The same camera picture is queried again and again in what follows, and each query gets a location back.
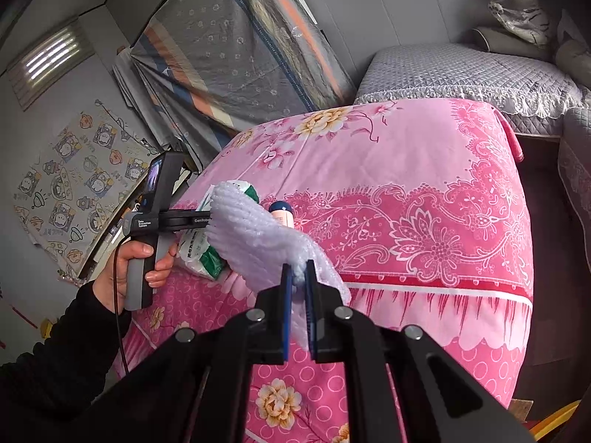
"orange stripe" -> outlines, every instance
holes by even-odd
[[[339,84],[337,83],[335,76],[333,75],[332,69],[330,65],[324,60],[322,53],[320,52],[320,49],[315,43],[315,37],[314,35],[312,35],[310,29],[308,28],[308,23],[301,17],[299,8],[296,8],[296,6],[293,5],[291,0],[279,0],[279,2],[285,7],[287,14],[290,15],[292,20],[294,20],[294,23],[296,23],[298,28],[301,30],[302,34],[304,35],[304,38],[308,42],[309,46],[311,46],[312,51],[315,53],[316,58],[320,61],[322,69],[328,76],[333,91],[335,91],[339,99],[343,101],[343,94],[341,92],[341,89],[339,88]]]
[[[190,80],[188,79],[185,72],[181,69],[181,66],[176,61],[175,57],[173,57],[170,51],[168,51],[168,48],[157,35],[157,33],[154,31],[154,29],[148,27],[146,28],[146,31],[144,31],[144,34],[146,34],[146,37],[148,37],[148,40],[150,40],[150,43],[152,43],[152,46],[156,49],[158,54],[163,58],[164,61],[166,61],[166,64],[172,70],[172,76],[174,76],[174,78],[179,83],[184,84],[184,87],[188,90],[189,94],[191,95],[191,99],[193,100],[193,105],[195,106],[195,108],[198,109],[201,113],[205,113],[206,115],[214,118],[213,111],[209,103],[197,96],[196,94],[194,94],[193,91],[191,91],[193,87],[191,85]]]

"wooden floor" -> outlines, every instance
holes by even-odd
[[[583,233],[557,170],[558,143],[520,138],[518,165],[531,216],[534,311],[514,398],[542,419],[582,397],[591,381],[591,274]]]

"pink floral bedsheet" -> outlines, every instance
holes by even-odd
[[[422,326],[503,405],[530,331],[530,220],[515,135],[486,103],[425,99],[285,118],[239,134],[187,191],[243,179],[262,204],[291,203],[296,227],[332,259],[351,306],[376,324]],[[175,269],[125,339],[134,366],[182,326],[207,331],[253,306],[243,279]],[[349,441],[344,369],[291,343],[256,366],[245,441]]]

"human hand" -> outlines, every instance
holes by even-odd
[[[117,310],[119,314],[125,305],[125,294],[127,292],[127,264],[132,258],[146,258],[154,252],[154,249],[140,241],[128,241],[121,245],[117,254]],[[168,253],[161,260],[156,261],[154,270],[146,273],[146,280],[152,288],[160,288],[166,283],[170,274],[174,256],[177,254],[177,245],[173,243]],[[103,271],[92,284],[92,290],[98,301],[109,311],[115,313],[113,305],[113,258],[115,252],[111,253]]]

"silver screw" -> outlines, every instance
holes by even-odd
[[[417,325],[409,325],[404,328],[404,334],[411,340],[420,340],[423,337],[423,329]]]
[[[191,328],[181,328],[174,334],[174,337],[180,343],[190,343],[195,337],[195,332]]]
[[[259,308],[252,308],[246,312],[246,318],[250,321],[263,321],[265,319],[265,312]]]
[[[335,308],[335,316],[340,319],[350,319],[353,316],[353,310],[348,306],[338,306]]]

